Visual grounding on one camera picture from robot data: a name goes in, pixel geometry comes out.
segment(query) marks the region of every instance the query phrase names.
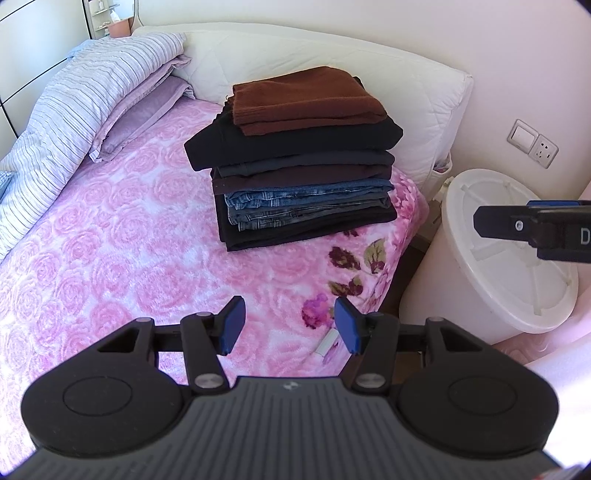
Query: screw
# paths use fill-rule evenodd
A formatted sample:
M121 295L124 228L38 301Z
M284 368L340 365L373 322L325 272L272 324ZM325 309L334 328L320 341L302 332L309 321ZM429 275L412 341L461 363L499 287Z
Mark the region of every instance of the screw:
M362 374L355 379L360 387L379 388L386 383L386 379L380 374Z
M223 378L218 374L202 374L195 379L199 388L217 388L223 385Z

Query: white trash can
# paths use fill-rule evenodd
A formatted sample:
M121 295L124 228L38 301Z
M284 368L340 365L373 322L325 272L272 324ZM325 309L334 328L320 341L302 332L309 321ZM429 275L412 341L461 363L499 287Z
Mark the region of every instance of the white trash can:
M539 260L525 242L481 238L473 226L481 205L538 199L492 170L459 174L443 202L442 225L402 296L400 321L445 317L489 344L563 323L577 299L576 266Z

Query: cabinet door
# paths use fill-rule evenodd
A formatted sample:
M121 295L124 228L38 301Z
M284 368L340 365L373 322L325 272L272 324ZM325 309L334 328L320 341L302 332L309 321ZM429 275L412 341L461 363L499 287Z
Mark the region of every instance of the cabinet door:
M4 112L0 110L0 160L10 152L10 149L16 140L17 138L8 124Z
M12 122L12 126L17 131L17 135L20 135L25 131L33 107L35 106L37 99L41 96L47 82L49 82L51 77L59 72L65 65L65 61L56 65L4 102L4 108L6 109L8 118Z
M6 102L89 38L81 0L6 0L19 7L0 20L0 98ZM2 13L8 13L2 2Z

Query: stack of folded clothes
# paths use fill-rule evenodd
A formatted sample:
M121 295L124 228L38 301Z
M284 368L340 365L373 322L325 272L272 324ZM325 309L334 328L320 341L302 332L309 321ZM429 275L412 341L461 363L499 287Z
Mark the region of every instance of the stack of folded clothes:
M388 192L402 129L361 81L318 67L233 87L211 125L185 143L212 169L228 251L391 222Z

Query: pink rose pattern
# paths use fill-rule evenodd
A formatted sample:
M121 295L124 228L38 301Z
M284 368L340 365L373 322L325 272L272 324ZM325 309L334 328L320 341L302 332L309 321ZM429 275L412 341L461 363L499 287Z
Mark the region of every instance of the pink rose pattern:
M244 296L246 325L221 359L231 381L336 375L348 360L339 341L324 359L314 353L333 324L329 283L359 293L351 299L363 311L379 305L423 221L423 197L393 169L395 222L228 253L218 238L209 172L193 171L183 148L219 110L181 99L111 162L85 159L0 263L2 473L33 449L20 417L31 382L135 317L175 323ZM366 263L368 245L381 239L384 264L379 255ZM161 367L185 379L180 355L163 355Z

